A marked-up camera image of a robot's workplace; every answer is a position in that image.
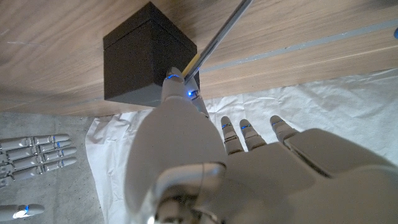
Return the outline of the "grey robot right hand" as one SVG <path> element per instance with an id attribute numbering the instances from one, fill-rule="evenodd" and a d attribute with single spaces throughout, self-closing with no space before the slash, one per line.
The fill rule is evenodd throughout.
<path id="1" fill-rule="evenodd" d="M 1 188 L 74 164 L 68 134 L 1 139 Z"/>

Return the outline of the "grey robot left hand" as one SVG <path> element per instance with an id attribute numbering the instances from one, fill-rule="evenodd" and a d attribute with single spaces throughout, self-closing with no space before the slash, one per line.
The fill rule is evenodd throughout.
<path id="1" fill-rule="evenodd" d="M 172 67 L 126 163 L 134 223 L 396 223 L 397 166 L 321 129 L 270 119 L 267 143 L 242 120 L 210 121 L 197 84 Z"/>

